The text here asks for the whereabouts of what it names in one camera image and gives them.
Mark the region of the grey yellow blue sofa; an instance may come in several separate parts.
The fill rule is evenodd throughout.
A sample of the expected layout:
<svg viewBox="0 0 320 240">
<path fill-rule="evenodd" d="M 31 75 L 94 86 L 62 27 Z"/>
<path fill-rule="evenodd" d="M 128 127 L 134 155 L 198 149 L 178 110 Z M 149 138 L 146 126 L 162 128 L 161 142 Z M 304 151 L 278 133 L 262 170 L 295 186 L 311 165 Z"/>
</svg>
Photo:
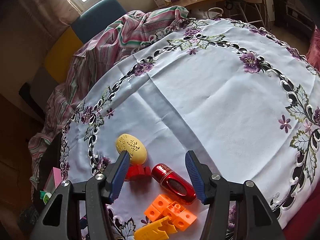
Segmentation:
<svg viewBox="0 0 320 240">
<path fill-rule="evenodd" d="M 117 0 L 101 0 L 81 14 L 55 42 L 33 80 L 24 83 L 18 92 L 41 120 L 45 119 L 45 107 L 52 91 L 67 79 L 73 54 L 125 14 Z"/>
</svg>

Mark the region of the white floral embroidered tablecloth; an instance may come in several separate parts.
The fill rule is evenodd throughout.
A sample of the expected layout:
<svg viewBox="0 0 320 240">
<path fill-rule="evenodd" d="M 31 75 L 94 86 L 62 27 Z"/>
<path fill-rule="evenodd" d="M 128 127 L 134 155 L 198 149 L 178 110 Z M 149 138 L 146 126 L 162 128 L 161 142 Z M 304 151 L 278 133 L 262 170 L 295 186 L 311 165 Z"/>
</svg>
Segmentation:
<svg viewBox="0 0 320 240">
<path fill-rule="evenodd" d="M 63 178 L 102 172 L 122 134 L 148 166 L 188 178 L 192 150 L 226 180 L 254 181 L 285 227 L 319 182 L 319 71 L 264 30 L 190 20 L 91 88 L 63 129 Z"/>
</svg>

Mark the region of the red plastic toy piece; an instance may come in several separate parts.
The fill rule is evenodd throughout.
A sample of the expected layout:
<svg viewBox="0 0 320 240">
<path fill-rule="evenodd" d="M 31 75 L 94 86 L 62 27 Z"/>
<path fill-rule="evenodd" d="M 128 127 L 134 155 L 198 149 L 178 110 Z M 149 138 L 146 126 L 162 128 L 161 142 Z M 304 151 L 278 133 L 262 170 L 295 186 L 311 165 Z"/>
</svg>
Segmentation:
<svg viewBox="0 0 320 240">
<path fill-rule="evenodd" d="M 127 171 L 125 181 L 137 181 L 151 177 L 149 166 L 131 165 Z"/>
</svg>

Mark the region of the pink shallow cardboard box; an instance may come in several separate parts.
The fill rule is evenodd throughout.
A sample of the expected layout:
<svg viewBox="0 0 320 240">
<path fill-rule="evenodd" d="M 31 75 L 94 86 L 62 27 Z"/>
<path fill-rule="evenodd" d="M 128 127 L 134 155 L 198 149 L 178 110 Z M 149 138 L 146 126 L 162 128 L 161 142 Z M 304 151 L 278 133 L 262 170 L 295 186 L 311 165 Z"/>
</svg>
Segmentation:
<svg viewBox="0 0 320 240">
<path fill-rule="evenodd" d="M 44 186 L 45 192 L 53 193 L 62 181 L 61 170 L 59 168 L 52 168 L 49 177 Z"/>
</svg>

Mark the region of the white green plug adapter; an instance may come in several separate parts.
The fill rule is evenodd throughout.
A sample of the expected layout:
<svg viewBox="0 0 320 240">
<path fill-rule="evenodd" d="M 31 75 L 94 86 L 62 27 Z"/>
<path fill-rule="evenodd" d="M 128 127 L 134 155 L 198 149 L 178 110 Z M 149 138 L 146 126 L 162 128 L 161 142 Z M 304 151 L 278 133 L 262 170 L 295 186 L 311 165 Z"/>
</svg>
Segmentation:
<svg viewBox="0 0 320 240">
<path fill-rule="evenodd" d="M 50 192 L 40 191 L 40 199 L 44 202 L 45 205 L 49 202 L 51 196 L 52 194 Z"/>
</svg>

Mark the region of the striped pink green sheet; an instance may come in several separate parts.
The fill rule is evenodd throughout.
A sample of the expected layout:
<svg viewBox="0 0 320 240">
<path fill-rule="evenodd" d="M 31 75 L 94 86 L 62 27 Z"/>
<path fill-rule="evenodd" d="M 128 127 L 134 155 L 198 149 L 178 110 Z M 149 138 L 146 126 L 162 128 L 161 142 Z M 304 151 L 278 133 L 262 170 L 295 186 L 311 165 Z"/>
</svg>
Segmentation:
<svg viewBox="0 0 320 240">
<path fill-rule="evenodd" d="M 74 52 L 66 81 L 47 100 L 42 131 L 29 141 L 34 186 L 40 182 L 43 154 L 95 83 L 119 61 L 180 29 L 188 13 L 182 6 L 130 11 Z"/>
</svg>

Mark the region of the red metallic oval case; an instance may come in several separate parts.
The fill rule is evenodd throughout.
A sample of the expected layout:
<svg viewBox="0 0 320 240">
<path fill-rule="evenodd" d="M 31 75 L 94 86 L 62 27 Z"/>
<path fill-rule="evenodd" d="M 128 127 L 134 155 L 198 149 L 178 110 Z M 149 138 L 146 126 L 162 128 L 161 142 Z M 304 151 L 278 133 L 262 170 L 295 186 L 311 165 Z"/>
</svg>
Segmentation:
<svg viewBox="0 0 320 240">
<path fill-rule="evenodd" d="M 196 200 L 193 186 L 165 164 L 157 164 L 151 171 L 151 176 L 165 190 L 186 205 L 191 205 Z"/>
</svg>

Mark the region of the wooden side table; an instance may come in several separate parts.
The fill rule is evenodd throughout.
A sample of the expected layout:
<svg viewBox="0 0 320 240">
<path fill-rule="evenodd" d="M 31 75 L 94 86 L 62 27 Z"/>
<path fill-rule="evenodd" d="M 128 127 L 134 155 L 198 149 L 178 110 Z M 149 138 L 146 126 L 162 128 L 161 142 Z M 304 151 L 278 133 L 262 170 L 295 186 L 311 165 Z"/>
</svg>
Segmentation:
<svg viewBox="0 0 320 240">
<path fill-rule="evenodd" d="M 188 10 L 196 9 L 199 7 L 207 7 L 217 2 L 223 2 L 226 0 L 179 0 L 171 3 L 171 6 L 185 7 Z"/>
</svg>

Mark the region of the pink window curtain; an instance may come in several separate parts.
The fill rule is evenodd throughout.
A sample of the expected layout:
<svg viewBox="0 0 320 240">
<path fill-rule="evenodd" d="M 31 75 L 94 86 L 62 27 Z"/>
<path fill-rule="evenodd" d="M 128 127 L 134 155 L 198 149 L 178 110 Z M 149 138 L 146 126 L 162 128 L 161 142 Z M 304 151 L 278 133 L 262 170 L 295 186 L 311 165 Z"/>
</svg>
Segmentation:
<svg viewBox="0 0 320 240">
<path fill-rule="evenodd" d="M 27 14 L 44 26 L 56 28 L 70 26 L 79 16 L 71 0 L 18 0 Z"/>
</svg>

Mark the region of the yellow carved egg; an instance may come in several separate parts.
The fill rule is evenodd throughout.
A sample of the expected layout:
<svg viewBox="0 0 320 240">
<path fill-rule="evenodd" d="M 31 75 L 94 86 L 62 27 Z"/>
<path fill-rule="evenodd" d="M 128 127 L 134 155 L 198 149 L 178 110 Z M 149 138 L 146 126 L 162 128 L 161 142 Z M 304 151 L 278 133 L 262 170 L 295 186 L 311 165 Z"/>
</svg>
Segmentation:
<svg viewBox="0 0 320 240">
<path fill-rule="evenodd" d="M 130 155 L 131 165 L 143 165 L 148 158 L 148 152 L 142 142 L 130 134 L 122 134 L 116 139 L 116 149 L 119 154 L 126 151 Z"/>
</svg>

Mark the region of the yellow plastic toy piece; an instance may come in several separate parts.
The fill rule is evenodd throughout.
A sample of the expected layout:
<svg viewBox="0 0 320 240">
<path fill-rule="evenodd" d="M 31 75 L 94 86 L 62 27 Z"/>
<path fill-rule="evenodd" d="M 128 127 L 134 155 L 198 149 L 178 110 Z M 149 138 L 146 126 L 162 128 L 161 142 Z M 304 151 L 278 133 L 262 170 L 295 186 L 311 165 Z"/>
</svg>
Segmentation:
<svg viewBox="0 0 320 240">
<path fill-rule="evenodd" d="M 177 233 L 176 227 L 170 223 L 168 216 L 156 220 L 134 233 L 135 240 L 164 240 Z"/>
</svg>

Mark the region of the orange building blocks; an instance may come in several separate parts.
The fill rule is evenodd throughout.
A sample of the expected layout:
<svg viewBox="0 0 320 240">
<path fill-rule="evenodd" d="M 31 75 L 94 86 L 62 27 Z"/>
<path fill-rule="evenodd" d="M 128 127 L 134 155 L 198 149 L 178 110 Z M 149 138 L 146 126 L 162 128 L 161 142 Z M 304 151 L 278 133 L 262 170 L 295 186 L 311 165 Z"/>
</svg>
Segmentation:
<svg viewBox="0 0 320 240">
<path fill-rule="evenodd" d="M 197 220 L 196 215 L 166 194 L 159 194 L 144 211 L 144 215 L 151 222 L 168 217 L 169 222 L 180 231 L 187 230 Z"/>
</svg>

